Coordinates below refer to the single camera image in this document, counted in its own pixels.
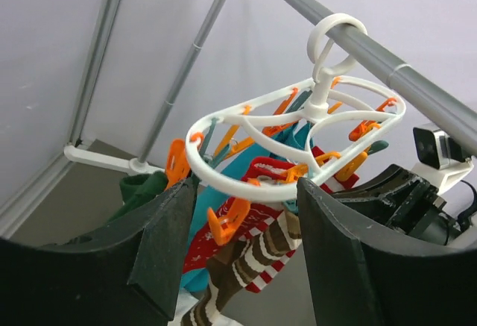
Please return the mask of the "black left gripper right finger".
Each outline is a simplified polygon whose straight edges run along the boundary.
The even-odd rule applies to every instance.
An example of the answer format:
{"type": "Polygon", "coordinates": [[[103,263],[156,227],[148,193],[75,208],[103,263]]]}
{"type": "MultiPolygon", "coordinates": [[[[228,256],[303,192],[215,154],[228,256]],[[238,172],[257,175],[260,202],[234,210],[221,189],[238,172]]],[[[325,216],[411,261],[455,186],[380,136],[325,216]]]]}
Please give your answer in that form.
{"type": "Polygon", "coordinates": [[[391,230],[308,178],[297,183],[318,325],[474,325],[476,250],[391,230]]]}

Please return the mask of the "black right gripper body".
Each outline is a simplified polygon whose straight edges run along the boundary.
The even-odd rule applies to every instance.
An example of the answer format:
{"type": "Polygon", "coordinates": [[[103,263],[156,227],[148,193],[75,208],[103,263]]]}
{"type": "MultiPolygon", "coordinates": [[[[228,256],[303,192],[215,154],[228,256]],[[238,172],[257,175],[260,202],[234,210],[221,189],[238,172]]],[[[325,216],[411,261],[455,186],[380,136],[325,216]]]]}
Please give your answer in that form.
{"type": "Polygon", "coordinates": [[[437,187],[396,164],[371,180],[337,193],[337,200],[395,231],[448,245],[461,233],[437,187]]]}

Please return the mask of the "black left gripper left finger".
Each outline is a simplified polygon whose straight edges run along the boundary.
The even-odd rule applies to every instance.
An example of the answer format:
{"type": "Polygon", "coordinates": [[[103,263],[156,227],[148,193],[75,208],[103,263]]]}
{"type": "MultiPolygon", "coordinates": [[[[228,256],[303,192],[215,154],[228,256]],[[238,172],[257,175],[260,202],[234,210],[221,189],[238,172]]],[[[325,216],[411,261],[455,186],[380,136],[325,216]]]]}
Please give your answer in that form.
{"type": "Polygon", "coordinates": [[[1,241],[3,325],[166,325],[197,189],[187,178],[63,245],[1,241]]]}

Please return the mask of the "orange clothes peg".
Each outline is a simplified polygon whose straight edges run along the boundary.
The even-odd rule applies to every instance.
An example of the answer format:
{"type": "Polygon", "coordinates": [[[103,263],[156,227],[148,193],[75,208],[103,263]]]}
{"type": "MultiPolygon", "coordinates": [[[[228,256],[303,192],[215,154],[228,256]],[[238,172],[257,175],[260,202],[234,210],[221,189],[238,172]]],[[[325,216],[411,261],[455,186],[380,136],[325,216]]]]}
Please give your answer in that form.
{"type": "MultiPolygon", "coordinates": [[[[319,166],[323,166],[327,160],[330,158],[340,158],[341,154],[337,151],[331,151],[324,154],[321,154],[315,157],[315,161],[318,163],[319,166]]],[[[335,178],[340,181],[348,180],[352,174],[356,172],[356,170],[365,162],[368,158],[367,150],[361,152],[359,155],[354,157],[349,163],[347,163],[344,167],[342,167],[336,174],[335,178]]]]}

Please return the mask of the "brown striped sock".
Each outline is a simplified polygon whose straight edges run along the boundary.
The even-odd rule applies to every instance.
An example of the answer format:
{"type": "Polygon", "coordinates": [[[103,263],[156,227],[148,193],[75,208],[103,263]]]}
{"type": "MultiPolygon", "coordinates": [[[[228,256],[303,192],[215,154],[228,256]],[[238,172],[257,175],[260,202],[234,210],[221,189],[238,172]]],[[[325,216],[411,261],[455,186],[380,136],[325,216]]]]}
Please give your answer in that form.
{"type": "Polygon", "coordinates": [[[256,284],[275,264],[292,256],[302,243],[297,215],[284,210],[267,229],[246,241],[233,242],[206,263],[208,285],[202,296],[205,306],[222,315],[229,301],[243,289],[256,284]]]}

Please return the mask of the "teal blue cloth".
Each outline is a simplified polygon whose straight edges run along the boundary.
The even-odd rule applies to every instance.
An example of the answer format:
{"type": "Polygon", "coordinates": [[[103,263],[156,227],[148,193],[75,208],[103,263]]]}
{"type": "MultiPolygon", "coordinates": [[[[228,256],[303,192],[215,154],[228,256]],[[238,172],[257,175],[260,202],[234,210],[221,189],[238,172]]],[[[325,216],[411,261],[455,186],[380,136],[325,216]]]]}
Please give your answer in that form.
{"type": "MultiPolygon", "coordinates": [[[[311,124],[306,123],[298,130],[298,132],[295,131],[296,128],[297,123],[278,133],[274,139],[285,145],[303,150],[311,124]]],[[[222,172],[227,177],[241,179],[248,170],[251,161],[256,157],[273,157],[278,160],[285,160],[284,157],[275,155],[260,145],[252,144],[251,147],[245,149],[228,166],[226,166],[222,172]]],[[[229,195],[219,192],[210,186],[206,187],[200,194],[198,194],[195,211],[189,228],[187,241],[189,250],[192,249],[191,244],[195,234],[206,224],[207,209],[211,207],[216,211],[228,198],[229,195]]],[[[180,280],[180,287],[189,292],[200,292],[206,288],[208,277],[208,271],[205,270],[205,268],[183,272],[180,280]]]]}

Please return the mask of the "white round clip hanger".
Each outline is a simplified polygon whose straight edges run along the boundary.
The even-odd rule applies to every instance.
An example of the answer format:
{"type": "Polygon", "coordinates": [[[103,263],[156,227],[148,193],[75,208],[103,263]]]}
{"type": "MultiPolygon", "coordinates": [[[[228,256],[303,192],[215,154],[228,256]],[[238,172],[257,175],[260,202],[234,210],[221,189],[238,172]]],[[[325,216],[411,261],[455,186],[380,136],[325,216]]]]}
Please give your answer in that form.
{"type": "Polygon", "coordinates": [[[319,22],[312,29],[307,42],[307,54],[314,65],[310,79],[216,111],[199,119],[190,127],[185,141],[186,158],[192,171],[202,181],[229,196],[261,202],[291,200],[297,194],[295,181],[282,184],[267,182],[255,185],[227,177],[207,166],[198,150],[204,139],[202,133],[210,126],[212,118],[217,118],[219,124],[228,123],[231,126],[243,128],[253,143],[266,148],[275,155],[297,163],[304,174],[317,185],[326,182],[402,120],[406,106],[400,96],[393,94],[387,87],[347,74],[356,64],[354,57],[347,56],[334,66],[324,66],[323,63],[335,42],[333,39],[328,39],[325,45],[320,42],[326,33],[339,25],[350,25],[364,34],[367,32],[361,21],[348,14],[334,13],[326,17],[323,22],[319,22]],[[394,107],[395,110],[392,113],[388,113],[384,109],[375,110],[359,98],[334,90],[332,88],[334,81],[376,93],[385,98],[387,104],[394,107]],[[293,91],[305,91],[310,94],[297,110],[272,116],[251,115],[251,111],[257,107],[276,101],[293,91]],[[357,136],[350,137],[350,145],[344,150],[338,151],[341,154],[340,158],[330,158],[323,166],[319,166],[312,153],[310,144],[312,138],[322,128],[346,121],[365,122],[367,127],[357,136]],[[295,123],[297,123],[296,132],[306,123],[311,124],[303,150],[274,139],[278,133],[295,123]]]}

